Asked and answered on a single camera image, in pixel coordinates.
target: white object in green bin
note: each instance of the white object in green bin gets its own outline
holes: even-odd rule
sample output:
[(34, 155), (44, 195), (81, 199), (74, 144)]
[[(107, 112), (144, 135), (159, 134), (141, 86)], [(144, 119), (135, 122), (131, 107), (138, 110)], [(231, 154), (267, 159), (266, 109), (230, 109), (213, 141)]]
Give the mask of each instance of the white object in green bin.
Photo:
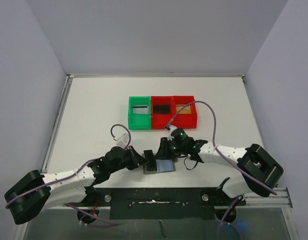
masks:
[(133, 114), (149, 115), (149, 106), (147, 105), (135, 105), (133, 108)]

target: gray wall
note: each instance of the gray wall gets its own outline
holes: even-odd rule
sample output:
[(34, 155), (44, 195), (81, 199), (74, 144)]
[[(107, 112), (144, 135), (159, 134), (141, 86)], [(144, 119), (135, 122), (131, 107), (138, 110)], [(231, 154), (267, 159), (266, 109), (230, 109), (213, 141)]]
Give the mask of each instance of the gray wall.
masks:
[(65, 73), (25, 0), (0, 0), (0, 240), (16, 225), (4, 193), (41, 168)]
[(245, 74), (287, 0), (27, 0), (71, 74)]
[(308, 0), (289, 0), (246, 75), (266, 149), (283, 166), (300, 239), (308, 239)]

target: black cable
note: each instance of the black cable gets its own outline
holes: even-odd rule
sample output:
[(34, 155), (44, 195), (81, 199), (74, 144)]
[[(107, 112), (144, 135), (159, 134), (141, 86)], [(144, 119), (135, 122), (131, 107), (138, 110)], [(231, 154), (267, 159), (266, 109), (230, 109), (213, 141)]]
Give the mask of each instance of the black cable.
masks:
[(188, 167), (186, 166), (186, 164), (185, 164), (185, 160), (186, 160), (186, 159), (188, 159), (188, 158), (185, 158), (185, 159), (184, 159), (184, 166), (185, 166), (185, 168), (186, 168), (187, 170), (189, 170), (189, 171), (191, 171), (191, 170), (193, 170), (194, 168), (196, 168), (196, 167), (197, 167), (197, 165), (199, 164), (199, 162), (198, 162), (198, 161), (196, 161), (196, 163), (195, 163), (194, 167), (192, 167), (192, 168), (188, 168)]

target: silver bolt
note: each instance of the silver bolt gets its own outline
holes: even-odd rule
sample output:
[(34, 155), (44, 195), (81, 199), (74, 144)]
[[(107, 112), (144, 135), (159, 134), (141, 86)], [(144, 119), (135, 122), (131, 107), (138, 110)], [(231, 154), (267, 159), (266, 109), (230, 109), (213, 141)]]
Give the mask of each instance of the silver bolt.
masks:
[(105, 195), (104, 200), (105, 200), (105, 202), (107, 202), (107, 203), (110, 202), (110, 201), (112, 200), (111, 195)]
[(209, 195), (204, 194), (204, 195), (202, 196), (202, 199), (203, 199), (204, 202), (207, 202), (207, 201), (209, 200)]

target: purple cable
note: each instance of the purple cable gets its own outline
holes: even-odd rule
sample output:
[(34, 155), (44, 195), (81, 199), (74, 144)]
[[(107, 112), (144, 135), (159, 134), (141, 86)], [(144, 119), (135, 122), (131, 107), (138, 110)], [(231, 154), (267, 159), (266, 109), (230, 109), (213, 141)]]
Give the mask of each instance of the purple cable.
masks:
[(86, 216), (89, 216), (89, 217), (91, 217), (91, 218), (93, 218), (93, 219), (96, 219), (96, 220), (99, 220), (99, 221), (101, 221), (101, 222), (103, 222), (103, 223), (106, 223), (106, 224), (110, 224), (110, 225), (88, 225), (88, 226), (90, 226), (90, 227), (96, 227), (96, 226), (98, 226), (98, 228), (109, 228), (109, 227), (116, 227), (116, 226), (118, 226), (119, 224), (118, 223), (116, 223), (116, 222), (112, 222), (112, 221), (109, 221), (109, 220), (106, 220), (106, 219), (103, 219), (103, 218), (99, 218), (99, 217), (97, 217), (97, 216), (94, 216), (93, 214), (90, 214), (90, 213), (88, 213), (87, 211), (83, 211), (82, 209), (79, 209), (78, 207), (76, 207), (76, 206), (73, 206), (73, 205), (71, 205), (71, 204), (64, 204), (65, 206), (67, 206), (67, 207), (70, 207), (70, 208), (72, 208), (72, 209), (75, 209), (75, 210), (77, 210), (77, 211), (79, 211), (79, 212), (81, 212), (81, 213), (83, 213), (84, 215), (86, 215)]
[(59, 183), (59, 182), (68, 180), (68, 179), (70, 179), (70, 178), (73, 178), (73, 177), (76, 176), (80, 171), (82, 171), (82, 169), (83, 169), (87, 164), (89, 164), (90, 162), (95, 161), (96, 159), (98, 159), (98, 158), (95, 158), (95, 159), (91, 159), (91, 160), (86, 161), (75, 173), (73, 173), (73, 174), (70, 175), (70, 176), (67, 176), (67, 177), (64, 177), (64, 178), (61, 178), (61, 179), (58, 179), (58, 180), (55, 180), (55, 181), (50, 181), (50, 182), (48, 182), (48, 183), (45, 183), (45, 184), (40, 185), (40, 186), (37, 186), (37, 187), (35, 187), (35, 188), (31, 189), (31, 190), (28, 190), (28, 191), (26, 191), (26, 192), (24, 192), (24, 193), (22, 193), (22, 194), (20, 194), (20, 195), (18, 195), (18, 196), (16, 196), (16, 197), (14, 197), (11, 201), (9, 201), (9, 202), (6, 204), (5, 208), (8, 209), (8, 208), (11, 206), (11, 204), (13, 204), (15, 201), (17, 201), (18, 199), (24, 197), (24, 196), (27, 195), (27, 194), (30, 194), (30, 193), (32, 193), (32, 192), (35, 192), (35, 191), (37, 191), (37, 190), (39, 190), (39, 189), (41, 189), (41, 188), (47, 187), (47, 186), (49, 186), (49, 185), (57, 184), (57, 183)]
[(187, 106), (192, 105), (192, 104), (204, 104), (206, 105), (209, 110), (212, 112), (213, 118), (214, 118), (214, 129), (213, 129), (213, 136), (212, 136), (212, 143), (213, 143), (213, 147), (215, 148), (215, 150), (217, 151), (217, 153), (224, 159), (226, 160), (226, 162), (228, 162), (229, 164), (231, 164), (233, 166), (233, 168), (237, 169), (241, 174), (243, 174), (245, 177), (251, 179), (253, 182), (257, 183), (258, 185), (262, 186), (263, 188), (265, 188), (266, 190), (268, 190), (271, 194), (277, 195), (277, 193), (271, 189), (269, 186), (267, 186), (266, 184), (262, 183), (261, 181), (257, 180), (256, 178), (252, 177), (251, 175), (249, 175), (248, 173), (246, 173), (245, 171), (243, 171), (242, 169), (240, 169), (231, 159), (228, 159), (216, 146), (215, 143), (215, 137), (216, 137), (216, 115), (215, 112), (213, 110), (213, 108), (208, 105), (206, 102), (204, 101), (192, 101), (186, 105), (184, 105), (180, 110), (178, 110), (177, 113), (175, 113), (175, 115), (171, 118), (171, 120), (168, 122), (167, 126), (171, 125), (171, 123), (174, 121), (175, 117)]
[[(233, 208), (233, 206), (240, 200), (241, 196), (238, 196), (235, 198), (235, 200), (232, 202), (232, 204), (229, 206), (229, 208), (226, 210), (226, 212), (224, 213), (222, 219), (220, 220), (219, 224), (218, 224), (218, 227), (217, 227), (217, 240), (220, 240), (220, 229), (221, 229), (221, 226), (222, 226), (222, 223), (227, 223), (229, 224), (228, 222), (225, 222), (224, 219), (225, 217), (229, 214), (229, 212), (231, 211), (231, 209)], [(239, 239), (240, 240), (243, 240), (243, 237), (242, 237), (242, 234), (240, 233), (240, 231), (238, 230), (238, 228), (236, 226), (234, 226), (233, 224), (229, 224), (231, 225), (238, 233), (239, 235)]]
[(114, 134), (113, 134), (113, 128), (115, 128), (116, 126), (120, 126), (120, 127), (124, 128), (124, 129), (127, 131), (128, 135), (129, 135), (128, 142), (127, 142), (126, 146), (123, 148), (123, 149), (125, 150), (125, 149), (128, 148), (128, 146), (129, 146), (130, 143), (131, 143), (131, 139), (132, 139), (131, 132), (130, 132), (130, 130), (129, 130), (126, 126), (124, 126), (124, 125), (122, 125), (122, 124), (119, 124), (119, 123), (114, 124), (114, 125), (110, 128), (110, 134), (112, 135), (113, 139), (115, 138), (115, 136), (114, 136)]

